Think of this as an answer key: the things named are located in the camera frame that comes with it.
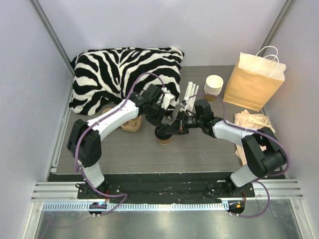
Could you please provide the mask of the single paper cup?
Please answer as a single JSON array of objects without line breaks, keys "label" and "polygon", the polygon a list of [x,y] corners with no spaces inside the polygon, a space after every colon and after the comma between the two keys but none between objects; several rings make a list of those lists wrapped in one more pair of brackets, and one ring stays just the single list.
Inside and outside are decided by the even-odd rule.
[{"label": "single paper cup", "polygon": [[159,144],[161,144],[161,145],[167,145],[167,144],[170,143],[171,138],[172,138],[171,135],[168,136],[168,137],[160,137],[160,138],[158,138],[158,142],[159,142]]}]

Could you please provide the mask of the black lid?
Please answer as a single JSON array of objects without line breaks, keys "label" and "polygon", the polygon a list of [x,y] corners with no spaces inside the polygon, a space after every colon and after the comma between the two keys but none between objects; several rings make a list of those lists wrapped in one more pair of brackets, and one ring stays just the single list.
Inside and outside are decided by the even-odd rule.
[{"label": "black lid", "polygon": [[166,130],[170,127],[167,123],[162,123],[155,128],[155,136],[159,140],[168,140],[172,137],[172,134],[166,134]]}]

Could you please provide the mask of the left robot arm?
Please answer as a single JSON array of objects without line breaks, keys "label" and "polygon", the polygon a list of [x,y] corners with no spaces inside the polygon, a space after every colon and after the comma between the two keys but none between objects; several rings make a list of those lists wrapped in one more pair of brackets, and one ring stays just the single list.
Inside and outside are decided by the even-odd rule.
[{"label": "left robot arm", "polygon": [[74,156],[76,166],[88,182],[89,193],[96,199],[106,193],[105,177],[101,172],[99,159],[102,155],[102,141],[124,123],[144,115],[146,120],[159,126],[174,96],[166,88],[151,84],[138,94],[129,93],[110,111],[89,121],[77,120],[71,130],[67,149]]}]

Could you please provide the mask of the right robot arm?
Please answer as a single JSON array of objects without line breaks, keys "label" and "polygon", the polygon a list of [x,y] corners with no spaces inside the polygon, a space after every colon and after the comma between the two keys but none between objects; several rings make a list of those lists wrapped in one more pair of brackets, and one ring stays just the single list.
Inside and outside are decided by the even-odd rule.
[{"label": "right robot arm", "polygon": [[184,135],[191,128],[199,128],[205,135],[241,146],[246,164],[226,177],[225,191],[229,196],[238,196],[247,184],[288,165],[287,153],[268,127],[244,128],[215,117],[205,99],[195,101],[194,107],[195,113],[190,115],[184,111],[178,112],[175,121],[164,133]]}]

